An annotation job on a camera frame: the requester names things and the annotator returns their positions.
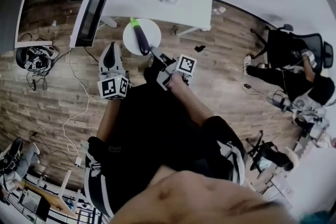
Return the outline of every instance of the desk leg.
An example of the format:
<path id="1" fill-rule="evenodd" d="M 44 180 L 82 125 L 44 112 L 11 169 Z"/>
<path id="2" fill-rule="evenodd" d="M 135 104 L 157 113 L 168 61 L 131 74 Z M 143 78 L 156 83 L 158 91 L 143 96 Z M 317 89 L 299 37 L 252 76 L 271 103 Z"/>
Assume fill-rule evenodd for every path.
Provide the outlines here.
<path id="1" fill-rule="evenodd" d="M 76 213 L 76 209 L 77 209 L 77 205 L 78 205 L 78 200 L 79 200 L 79 195 L 80 195 L 80 189 L 77 190 L 77 196 L 75 199 L 75 204 L 74 207 L 72 209 L 72 212 L 75 214 Z"/>
<path id="2" fill-rule="evenodd" d="M 58 197 L 59 197 L 60 199 L 62 199 L 64 190 L 65 190 L 65 187 L 66 187 L 67 184 L 68 184 L 70 175 L 71 175 L 71 170 L 69 169 L 69 170 L 67 171 L 67 174 L 65 175 L 65 178 L 64 178 L 64 180 L 63 180 L 61 189 L 60 189 L 60 191 L 59 191 L 59 193 L 58 193 Z"/>
<path id="3" fill-rule="evenodd" d="M 191 28 L 186 28 L 185 27 L 184 29 L 176 31 L 176 35 L 177 36 L 183 36 L 185 34 L 194 32 L 194 31 L 199 30 L 199 29 L 200 29 L 199 27 L 191 27 Z"/>
<path id="4" fill-rule="evenodd" d="M 106 23 L 108 26 L 112 27 L 112 28 L 116 28 L 117 27 L 117 23 L 115 20 L 113 20 L 110 16 L 102 16 L 100 18 L 101 21 L 103 21 L 104 23 Z"/>

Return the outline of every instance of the wooden floor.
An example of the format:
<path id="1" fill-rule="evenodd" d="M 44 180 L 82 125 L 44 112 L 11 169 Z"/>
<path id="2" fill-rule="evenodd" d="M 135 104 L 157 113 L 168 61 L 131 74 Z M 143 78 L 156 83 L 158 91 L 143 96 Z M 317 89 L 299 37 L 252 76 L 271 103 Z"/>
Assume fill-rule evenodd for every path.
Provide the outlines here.
<path id="1" fill-rule="evenodd" d="M 25 3 L 21 19 L 19 37 L 31 33 L 33 39 L 53 40 L 54 46 L 63 54 L 69 50 L 72 33 L 81 1 L 30 0 Z M 132 55 L 122 43 L 122 33 L 128 19 L 117 19 L 118 28 L 101 27 L 96 35 L 93 48 L 88 50 L 99 58 L 104 48 L 112 41 L 121 46 L 124 67 L 130 72 L 134 86 L 144 83 L 143 70 L 147 57 Z M 263 23 L 256 18 L 232 7 L 227 7 L 223 15 L 213 16 L 209 32 L 195 32 L 183 37 L 173 34 L 173 24 L 157 22 L 162 32 L 161 49 L 168 55 L 178 57 L 190 55 L 197 59 L 197 69 L 191 88 L 195 94 L 215 114 L 222 116 L 234 129 L 239 138 L 257 137 L 259 130 L 265 131 L 265 140 L 272 140 L 280 149 L 293 147 L 298 137 L 298 129 L 291 123 L 291 114 L 282 114 L 270 105 L 264 97 L 247 94 L 243 83 L 249 83 L 265 94 L 272 94 L 276 87 L 270 87 L 258 79 L 244 77 L 243 59 L 255 53 L 255 37 L 250 28 L 262 29 Z M 206 48 L 197 53 L 195 46 Z M 27 71 L 15 61 L 15 52 L 0 55 L 0 149 L 4 149 L 17 136 L 25 141 L 31 131 L 36 131 L 52 151 L 64 151 L 71 160 L 75 154 L 67 152 L 67 139 L 63 135 L 62 124 L 71 116 L 86 108 L 87 96 L 79 82 L 72 77 L 67 64 L 69 56 L 60 59 L 46 80 L 48 89 L 43 90 L 41 81 L 34 92 L 27 84 Z M 84 115 L 69 121 L 66 134 L 77 145 L 80 155 L 80 141 L 96 134 L 104 113 L 106 101 L 99 96 L 97 88 L 98 65 L 83 48 L 71 52 L 71 66 L 90 94 L 89 110 Z M 69 185 L 83 186 L 84 170 L 76 168 L 62 152 L 50 154 L 40 137 L 32 137 L 41 149 L 41 164 L 35 170 L 47 178 L 61 183 L 67 169 L 72 170 Z M 265 179 L 256 180 L 257 174 L 248 172 L 247 178 L 261 190 Z"/>

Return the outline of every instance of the green cap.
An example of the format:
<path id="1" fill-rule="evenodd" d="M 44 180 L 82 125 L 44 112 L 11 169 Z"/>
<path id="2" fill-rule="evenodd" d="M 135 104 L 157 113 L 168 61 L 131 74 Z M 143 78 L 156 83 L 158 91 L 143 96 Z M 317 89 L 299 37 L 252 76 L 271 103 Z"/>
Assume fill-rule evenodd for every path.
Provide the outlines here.
<path id="1" fill-rule="evenodd" d="M 134 19 L 134 18 L 131 17 L 131 25 L 132 25 L 132 27 L 138 26 L 139 22 L 136 19 Z"/>

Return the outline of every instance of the round white stool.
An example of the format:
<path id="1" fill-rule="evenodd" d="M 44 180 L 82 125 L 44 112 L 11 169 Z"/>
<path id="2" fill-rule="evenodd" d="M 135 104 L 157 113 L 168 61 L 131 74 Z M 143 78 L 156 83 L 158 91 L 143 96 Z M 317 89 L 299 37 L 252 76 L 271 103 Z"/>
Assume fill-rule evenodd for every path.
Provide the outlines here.
<path id="1" fill-rule="evenodd" d="M 149 46 L 158 47 L 161 42 L 161 31 L 158 25 L 149 19 L 137 19 L 137 21 L 146 35 Z M 122 39 L 127 50 L 135 55 L 142 55 L 131 23 L 127 24 Z"/>

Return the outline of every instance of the white cable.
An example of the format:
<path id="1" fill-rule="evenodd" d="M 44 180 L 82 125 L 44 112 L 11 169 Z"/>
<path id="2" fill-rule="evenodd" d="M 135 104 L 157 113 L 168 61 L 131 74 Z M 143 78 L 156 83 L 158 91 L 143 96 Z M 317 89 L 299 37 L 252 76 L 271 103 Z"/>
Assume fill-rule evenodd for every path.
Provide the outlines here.
<path id="1" fill-rule="evenodd" d="M 273 113 L 271 114 L 271 116 L 270 116 L 270 117 L 268 118 L 268 120 L 266 121 L 264 127 L 262 128 L 262 130 L 264 131 L 264 133 L 266 133 L 266 132 L 265 132 L 265 128 L 267 127 L 269 120 L 271 119 L 271 117 L 273 117 L 273 115 L 275 114 L 275 112 L 276 112 L 276 110 L 273 111 Z"/>
<path id="2" fill-rule="evenodd" d="M 98 30 L 100 27 L 103 27 L 105 24 L 106 24 L 106 23 L 104 23 L 103 25 L 99 26 L 99 27 L 97 28 L 97 30 Z"/>
<path id="3" fill-rule="evenodd" d="M 114 19 L 112 19 L 112 20 L 116 20 L 116 19 L 119 19 L 119 18 L 120 18 L 120 17 L 117 17 L 117 18 L 114 18 Z M 106 24 L 106 23 L 104 23 L 103 25 L 99 26 L 99 27 L 97 28 L 97 30 L 98 30 L 100 27 L 103 27 L 105 24 Z"/>
<path id="4" fill-rule="evenodd" d="M 72 49 L 69 51 L 68 65 L 69 65 L 69 67 L 70 67 L 70 69 L 71 69 L 71 71 L 72 71 L 73 76 L 74 76 L 74 77 L 79 81 L 79 83 L 83 86 L 83 88 L 84 88 L 84 90 L 85 90 L 85 93 L 86 93 L 86 95 L 88 96 L 88 104 L 87 104 L 87 106 L 86 106 L 86 110 L 85 110 L 85 111 L 83 111 L 83 112 L 77 114 L 77 115 L 74 116 L 74 117 L 68 118 L 67 121 L 62 125 L 62 129 L 63 129 L 63 133 L 64 133 L 65 138 L 68 139 L 68 140 L 70 141 L 70 143 L 71 143 L 71 144 L 70 144 L 70 143 L 67 144 L 68 152 L 70 152 L 70 153 L 74 153 L 74 154 L 78 154 L 78 157 L 79 157 L 79 153 L 78 153 L 78 150 L 77 150 L 75 144 L 71 141 L 71 139 L 70 139 L 69 137 L 67 137 L 67 136 L 65 135 L 64 125 L 66 125 L 66 124 L 68 123 L 69 120 L 72 120 L 72 119 L 76 118 L 76 117 L 79 116 L 79 115 L 83 115 L 85 112 L 87 112 L 87 111 L 89 110 L 90 96 L 89 96 L 89 94 L 88 94 L 88 92 L 87 92 L 87 90 L 86 90 L 84 84 L 83 84 L 83 83 L 76 77 L 75 72 L 74 72 L 74 70 L 72 69 L 72 67 L 71 67 L 71 65 L 70 65 L 70 54 L 71 54 L 71 51 L 72 51 Z M 69 146 L 72 146 L 72 148 L 75 150 L 75 152 L 70 151 L 70 150 L 69 150 Z"/>

